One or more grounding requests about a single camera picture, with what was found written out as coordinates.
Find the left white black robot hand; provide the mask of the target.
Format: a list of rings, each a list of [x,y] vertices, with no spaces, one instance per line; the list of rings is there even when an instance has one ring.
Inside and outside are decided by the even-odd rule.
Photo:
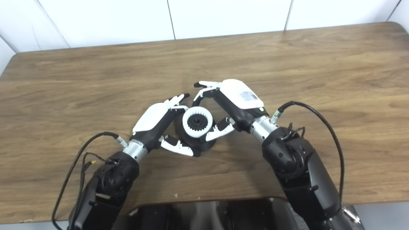
[[[174,119],[189,109],[180,105],[189,96],[189,93],[181,94],[150,106],[133,127],[132,136],[124,152],[133,156],[137,162],[160,147],[181,155],[200,157],[200,151],[194,150],[181,140],[164,135]]]

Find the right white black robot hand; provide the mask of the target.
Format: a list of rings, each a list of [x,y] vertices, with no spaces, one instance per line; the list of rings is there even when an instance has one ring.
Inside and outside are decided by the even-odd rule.
[[[269,120],[269,114],[263,101],[245,83],[234,79],[222,82],[201,80],[193,86],[201,90],[193,99],[192,107],[199,106],[203,98],[213,98],[229,115],[202,135],[201,142],[209,142],[233,130],[247,132],[262,140],[263,130],[259,128],[262,122]]]

